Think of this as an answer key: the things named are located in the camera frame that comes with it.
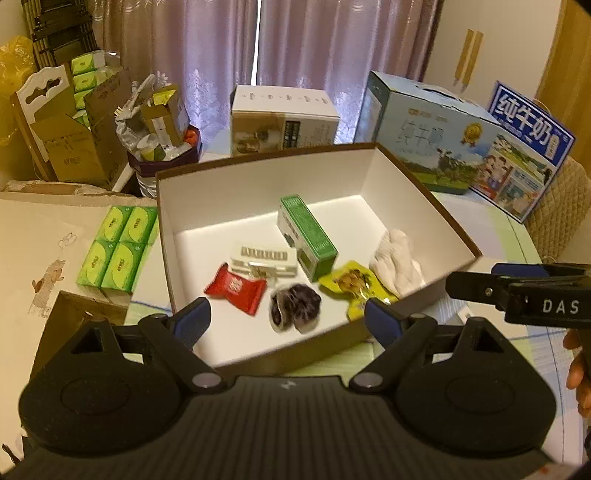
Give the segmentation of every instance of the red candy wrapper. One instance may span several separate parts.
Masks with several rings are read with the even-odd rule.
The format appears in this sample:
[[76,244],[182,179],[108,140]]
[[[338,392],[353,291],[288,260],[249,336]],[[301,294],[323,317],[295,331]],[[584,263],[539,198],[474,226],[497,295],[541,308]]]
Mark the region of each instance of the red candy wrapper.
[[204,293],[212,297],[225,297],[243,312],[254,315],[266,287],[266,280],[248,280],[240,277],[230,272],[228,264],[224,263]]

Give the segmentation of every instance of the white gift box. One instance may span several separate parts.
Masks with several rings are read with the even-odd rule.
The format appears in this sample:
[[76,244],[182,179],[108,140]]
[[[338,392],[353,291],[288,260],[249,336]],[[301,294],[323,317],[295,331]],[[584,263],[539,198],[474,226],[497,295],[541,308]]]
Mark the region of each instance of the white gift box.
[[[159,173],[160,232],[175,312],[204,296],[237,242],[281,245],[280,198],[299,194],[339,251],[335,268],[368,265],[387,229],[404,231],[426,286],[404,302],[406,314],[436,301],[447,275],[470,266],[480,251],[437,199],[379,144],[332,145],[227,158]],[[225,299],[210,299],[210,328],[193,350],[224,375],[277,374],[303,367],[368,337],[350,322],[346,297],[310,284],[302,269],[277,286],[305,283],[322,297],[320,321],[309,333],[277,333],[269,293],[255,316]]]

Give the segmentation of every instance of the white cardboard box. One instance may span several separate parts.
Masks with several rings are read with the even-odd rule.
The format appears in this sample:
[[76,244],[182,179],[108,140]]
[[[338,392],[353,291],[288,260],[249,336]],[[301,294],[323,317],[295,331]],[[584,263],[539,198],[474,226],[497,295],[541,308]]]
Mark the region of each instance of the white cardboard box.
[[323,90],[237,85],[230,103],[233,156],[335,141],[339,114]]
[[[281,197],[298,193],[339,256],[367,265],[386,229],[406,232],[427,286],[407,297],[405,314],[445,291],[447,275],[480,251],[435,197],[384,147],[334,145],[227,158],[157,176],[160,232],[173,311],[199,296],[236,242],[285,242],[277,228]],[[302,269],[295,279],[310,285]],[[322,297],[318,327],[305,335],[276,333],[269,291],[254,317],[227,300],[210,299],[212,323],[194,351],[224,375],[276,374],[302,367],[367,338],[363,321],[349,322],[348,302]]]

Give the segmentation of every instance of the finger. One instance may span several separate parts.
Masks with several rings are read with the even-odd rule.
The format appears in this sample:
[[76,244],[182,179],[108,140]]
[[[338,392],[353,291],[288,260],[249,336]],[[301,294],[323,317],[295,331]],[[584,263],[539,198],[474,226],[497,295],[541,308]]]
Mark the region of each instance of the finger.
[[579,352],[579,354],[574,357],[573,362],[570,364],[569,376],[566,379],[566,388],[569,390],[577,388],[583,381],[584,377],[585,358],[583,356],[583,352]]
[[591,408],[582,408],[581,405],[577,407],[577,410],[584,419],[589,417],[589,414],[591,414]]
[[576,398],[583,408],[591,408],[591,381],[585,378],[577,387]]
[[567,350],[574,350],[575,348],[579,348],[581,346],[581,341],[579,340],[579,336],[577,335],[576,330],[569,330],[566,333],[566,336],[562,340],[562,345]]

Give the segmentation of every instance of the clear plastic bag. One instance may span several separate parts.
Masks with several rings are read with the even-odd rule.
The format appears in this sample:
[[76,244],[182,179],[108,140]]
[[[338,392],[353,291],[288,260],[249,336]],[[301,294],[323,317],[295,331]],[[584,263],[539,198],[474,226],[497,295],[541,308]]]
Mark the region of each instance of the clear plastic bag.
[[10,96],[35,70],[33,42],[29,38],[18,35],[0,47],[0,146],[8,145],[18,129]]

